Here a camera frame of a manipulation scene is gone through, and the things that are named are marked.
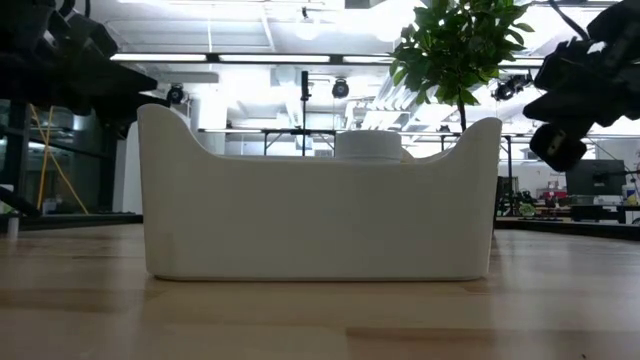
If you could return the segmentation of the black aluminium table frame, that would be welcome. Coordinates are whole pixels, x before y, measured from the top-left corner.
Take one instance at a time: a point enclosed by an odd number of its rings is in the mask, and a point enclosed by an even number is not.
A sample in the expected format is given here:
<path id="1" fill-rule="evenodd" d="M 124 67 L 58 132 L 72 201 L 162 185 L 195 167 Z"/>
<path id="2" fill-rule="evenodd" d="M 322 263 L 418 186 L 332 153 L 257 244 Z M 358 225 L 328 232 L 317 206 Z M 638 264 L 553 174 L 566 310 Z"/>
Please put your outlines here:
<path id="1" fill-rule="evenodd" d="M 6 231 L 8 229 L 9 220 L 14 218 L 17 218 L 19 220 L 19 229 L 25 231 L 143 223 L 143 216 L 135 214 L 67 214 L 41 216 L 36 218 L 18 217 L 15 214 L 9 214 L 0 215 L 0 232 Z M 493 227 L 495 230 L 543 232 L 552 234 L 625 240 L 640 243 L 640 225 L 517 220 L 515 218 L 509 217 L 498 217 L 494 221 Z"/>

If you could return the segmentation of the green leafy plant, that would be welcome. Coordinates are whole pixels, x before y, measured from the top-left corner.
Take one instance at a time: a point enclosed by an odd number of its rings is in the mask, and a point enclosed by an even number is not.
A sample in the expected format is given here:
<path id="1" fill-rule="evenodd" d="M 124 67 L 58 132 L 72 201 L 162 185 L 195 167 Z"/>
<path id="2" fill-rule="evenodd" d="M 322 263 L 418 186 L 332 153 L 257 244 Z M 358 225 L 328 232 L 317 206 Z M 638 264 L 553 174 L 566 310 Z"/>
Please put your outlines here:
<path id="1" fill-rule="evenodd" d="M 515 0 L 429 0 L 415 7 L 390 53 L 393 83 L 416 93 L 418 105 L 456 107 L 466 129 L 466 107 L 479 103 L 472 88 L 496 79 L 499 64 L 525 49 L 522 34 L 533 28 L 520 18 L 528 8 Z"/>

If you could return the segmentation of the black ceiling lamp cluster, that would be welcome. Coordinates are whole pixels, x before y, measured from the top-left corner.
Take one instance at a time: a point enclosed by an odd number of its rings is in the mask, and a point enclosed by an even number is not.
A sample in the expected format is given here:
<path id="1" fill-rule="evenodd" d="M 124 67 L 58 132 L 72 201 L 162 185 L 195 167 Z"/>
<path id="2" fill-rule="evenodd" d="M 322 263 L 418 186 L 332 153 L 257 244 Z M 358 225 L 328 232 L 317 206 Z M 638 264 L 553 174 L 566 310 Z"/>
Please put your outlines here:
<path id="1" fill-rule="evenodd" d="M 497 87 L 491 92 L 496 101 L 507 101 L 533 83 L 531 72 L 507 74 L 498 78 Z"/>

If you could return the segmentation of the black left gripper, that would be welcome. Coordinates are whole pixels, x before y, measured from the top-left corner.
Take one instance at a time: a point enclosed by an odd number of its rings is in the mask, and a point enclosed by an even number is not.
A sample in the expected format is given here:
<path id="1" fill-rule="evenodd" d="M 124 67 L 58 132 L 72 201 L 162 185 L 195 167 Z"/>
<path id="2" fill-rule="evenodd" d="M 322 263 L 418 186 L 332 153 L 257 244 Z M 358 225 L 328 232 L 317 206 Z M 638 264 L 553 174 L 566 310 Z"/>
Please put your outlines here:
<path id="1" fill-rule="evenodd" d="M 74 114 L 95 112 L 110 126 L 128 126 L 143 105 L 170 107 L 166 98 L 147 95 L 157 85 L 153 78 L 107 58 L 80 56 L 74 60 Z"/>

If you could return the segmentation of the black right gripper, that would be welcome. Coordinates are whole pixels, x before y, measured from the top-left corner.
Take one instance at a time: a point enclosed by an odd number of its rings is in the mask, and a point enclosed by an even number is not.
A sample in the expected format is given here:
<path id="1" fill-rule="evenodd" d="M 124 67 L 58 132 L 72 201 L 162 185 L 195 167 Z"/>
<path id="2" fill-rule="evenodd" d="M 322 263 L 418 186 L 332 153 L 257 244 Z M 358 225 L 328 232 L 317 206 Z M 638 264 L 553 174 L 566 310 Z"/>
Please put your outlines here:
<path id="1" fill-rule="evenodd" d="M 628 50 L 594 41 L 560 43 L 545 57 L 534 79 L 544 94 L 526 105 L 525 117 L 543 124 L 530 141 L 531 150 L 556 171 L 573 168 L 586 153 L 582 139 L 593 125 L 609 127 L 628 112 Z"/>

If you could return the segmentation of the white plastic basket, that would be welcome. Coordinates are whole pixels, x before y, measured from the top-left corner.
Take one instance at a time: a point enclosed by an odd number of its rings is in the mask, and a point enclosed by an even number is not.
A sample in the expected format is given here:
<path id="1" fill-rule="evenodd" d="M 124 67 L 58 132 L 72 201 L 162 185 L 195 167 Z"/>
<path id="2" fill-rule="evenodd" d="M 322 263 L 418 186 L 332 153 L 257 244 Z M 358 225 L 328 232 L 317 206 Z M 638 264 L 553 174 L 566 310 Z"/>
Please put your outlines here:
<path id="1" fill-rule="evenodd" d="M 146 267 L 175 280 L 469 280 L 489 269 L 502 124 L 407 163 L 218 156 L 138 111 Z"/>

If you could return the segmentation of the dark computer monitor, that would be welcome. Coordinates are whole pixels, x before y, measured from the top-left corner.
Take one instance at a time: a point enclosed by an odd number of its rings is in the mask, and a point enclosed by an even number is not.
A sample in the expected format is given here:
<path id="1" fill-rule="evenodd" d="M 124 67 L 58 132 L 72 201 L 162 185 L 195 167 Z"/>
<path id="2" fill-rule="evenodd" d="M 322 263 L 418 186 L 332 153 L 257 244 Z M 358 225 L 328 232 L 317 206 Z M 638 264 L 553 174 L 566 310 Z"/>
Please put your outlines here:
<path id="1" fill-rule="evenodd" d="M 580 160 L 566 172 L 570 195 L 621 195 L 626 184 L 626 169 L 622 160 Z"/>

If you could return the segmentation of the black tripod stand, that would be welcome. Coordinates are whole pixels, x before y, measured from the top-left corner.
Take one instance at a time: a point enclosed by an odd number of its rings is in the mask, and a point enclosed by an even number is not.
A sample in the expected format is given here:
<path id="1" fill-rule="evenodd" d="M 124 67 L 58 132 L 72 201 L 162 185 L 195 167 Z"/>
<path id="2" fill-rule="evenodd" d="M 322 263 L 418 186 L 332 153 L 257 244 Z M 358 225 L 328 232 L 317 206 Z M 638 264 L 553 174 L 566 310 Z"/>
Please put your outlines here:
<path id="1" fill-rule="evenodd" d="M 301 72 L 301 107 L 302 107 L 302 156 L 306 156 L 306 139 L 307 139 L 307 120 L 306 120 L 306 106 L 310 99 L 311 94 L 309 90 L 309 72 L 303 70 Z"/>

